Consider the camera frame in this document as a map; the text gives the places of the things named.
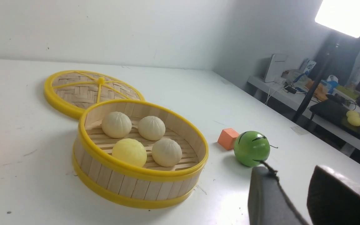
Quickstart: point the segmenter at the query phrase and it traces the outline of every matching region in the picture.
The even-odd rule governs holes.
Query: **yellow bun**
[[[360,126],[360,117],[352,116],[347,118],[348,123],[350,123],[353,126]]]
[[[147,161],[147,151],[143,144],[130,138],[118,141],[112,149],[112,156],[140,168]]]
[[[347,117],[360,117],[359,113],[353,110],[349,110],[346,115]]]

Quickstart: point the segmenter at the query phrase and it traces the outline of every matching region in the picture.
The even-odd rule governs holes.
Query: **bottle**
[[[351,87],[355,89],[355,87],[360,82],[360,68],[356,71],[356,74],[354,75],[352,81],[351,81]]]

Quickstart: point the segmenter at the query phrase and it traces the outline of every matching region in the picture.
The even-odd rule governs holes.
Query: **white device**
[[[360,37],[360,0],[323,0],[316,23],[352,37]]]
[[[273,82],[276,77],[281,77],[286,66],[287,55],[285,54],[273,54],[270,60],[270,64],[267,67],[264,81]]]

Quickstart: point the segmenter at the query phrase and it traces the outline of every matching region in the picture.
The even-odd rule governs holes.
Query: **bamboo steamer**
[[[93,104],[113,99],[144,101],[129,84],[97,72],[66,70],[48,77],[44,95],[50,105],[63,114],[79,119]]]
[[[132,130],[124,138],[140,141],[147,150],[144,168],[121,162],[111,156],[122,138],[110,138],[101,121],[110,112],[126,114]],[[182,148],[182,159],[173,167],[156,164],[151,155],[155,141],[142,138],[138,122],[157,116],[166,125],[164,137]],[[81,181],[103,198],[134,208],[165,208],[184,201],[192,192],[208,159],[208,145],[201,132],[180,115],[144,101],[130,99],[105,101],[86,109],[81,116],[73,146],[73,166]]]

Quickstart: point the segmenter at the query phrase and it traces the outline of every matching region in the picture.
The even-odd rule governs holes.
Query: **yellow rim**
[[[119,103],[119,102],[126,102],[126,103],[137,103],[137,104],[144,104],[149,105],[152,107],[159,108],[160,110],[167,111],[168,113],[171,113],[175,115],[176,117],[182,119],[184,122],[186,122],[190,127],[192,127],[197,134],[200,136],[200,138],[203,141],[203,144],[205,146],[205,156],[204,158],[195,166],[192,168],[179,170],[179,171],[157,171],[157,170],[151,170],[147,168],[140,168],[135,167],[133,165],[127,164],[125,162],[122,162],[120,160],[117,160],[116,158],[112,157],[111,155],[108,155],[106,152],[104,152],[101,148],[99,148],[87,135],[86,129],[84,128],[84,123],[86,121],[87,114],[89,111],[96,107],[100,107],[104,104],[111,104],[111,103]],[[176,114],[173,111],[170,111],[166,108],[163,108],[159,105],[155,105],[149,102],[142,102],[137,100],[130,100],[130,99],[120,99],[120,100],[113,100],[113,101],[105,101],[100,102],[98,104],[94,104],[88,109],[86,109],[83,113],[83,115],[80,118],[79,122],[79,140],[84,147],[84,149],[96,160],[98,160],[100,163],[102,163],[104,166],[110,168],[111,170],[115,170],[117,172],[120,172],[123,175],[130,176],[133,178],[138,178],[146,181],[157,181],[157,182],[174,182],[174,181],[182,181],[189,178],[192,178],[195,176],[206,164],[206,161],[208,160],[208,143],[206,142],[204,136],[202,133],[189,121],[187,121],[185,118],[180,116],[179,114]]]
[[[184,201],[186,198],[189,197],[192,190],[194,189],[194,188],[191,188],[191,190],[189,192],[187,192],[185,195],[182,195],[178,198],[169,199],[169,200],[147,201],[147,200],[128,198],[128,197],[124,197],[122,195],[118,195],[113,192],[110,192],[110,191],[102,188],[100,185],[96,184],[94,181],[92,181],[79,167],[79,165],[76,161],[76,157],[74,156],[74,151],[72,154],[72,160],[73,160],[74,171],[77,173],[77,176],[80,178],[80,180],[88,188],[90,188],[96,194],[100,195],[102,198],[105,198],[109,201],[113,201],[119,205],[124,205],[124,206],[132,207],[132,208],[166,208],[169,206],[179,204],[180,202]]]
[[[55,74],[53,74],[53,75],[51,75],[50,77],[47,78],[47,80],[45,81],[45,84],[44,84],[44,96],[45,96],[47,102],[52,107],[54,107],[56,110],[62,112],[63,114],[65,114],[65,115],[67,115],[69,117],[79,119],[81,117],[81,115],[84,113],[84,109],[76,107],[76,106],[66,102],[65,100],[60,98],[54,92],[54,88],[56,88],[56,87],[53,87],[53,81],[55,80],[55,78],[58,77],[58,76],[61,76],[63,74],[67,74],[67,73],[79,73],[81,75],[87,76],[87,77],[95,80],[96,83],[98,82],[97,79],[95,79],[93,77],[90,77],[85,73],[93,73],[93,74],[97,74],[97,75],[100,75],[100,76],[103,76],[103,77],[114,79],[114,80],[118,81],[119,83],[124,84],[124,85],[128,86],[129,88],[133,89],[133,91],[135,91],[138,94],[138,96],[140,97],[140,101],[145,101],[143,95],[137,89],[135,89],[131,85],[129,85],[129,84],[123,82],[123,81],[120,81],[120,80],[118,80],[118,79],[116,79],[114,77],[109,77],[109,76],[106,76],[106,75],[101,74],[101,73],[85,71],[85,70],[65,70],[65,71],[55,73]]]

